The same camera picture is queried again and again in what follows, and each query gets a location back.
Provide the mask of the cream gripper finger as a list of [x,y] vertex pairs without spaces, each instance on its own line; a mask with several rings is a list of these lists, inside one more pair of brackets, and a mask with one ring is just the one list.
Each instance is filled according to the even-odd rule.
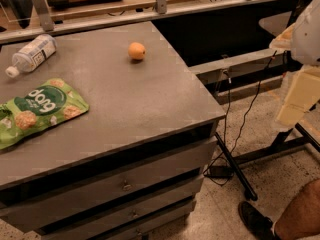
[[293,128],[319,100],[320,67],[303,66],[292,75],[275,122],[283,128]]
[[295,24],[291,24],[287,27],[281,34],[271,41],[269,47],[276,50],[290,50],[294,26]]

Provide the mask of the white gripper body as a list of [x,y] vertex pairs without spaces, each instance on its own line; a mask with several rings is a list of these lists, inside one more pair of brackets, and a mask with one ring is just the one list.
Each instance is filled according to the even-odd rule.
[[320,0],[312,0],[296,20],[291,56],[304,65],[320,65]]

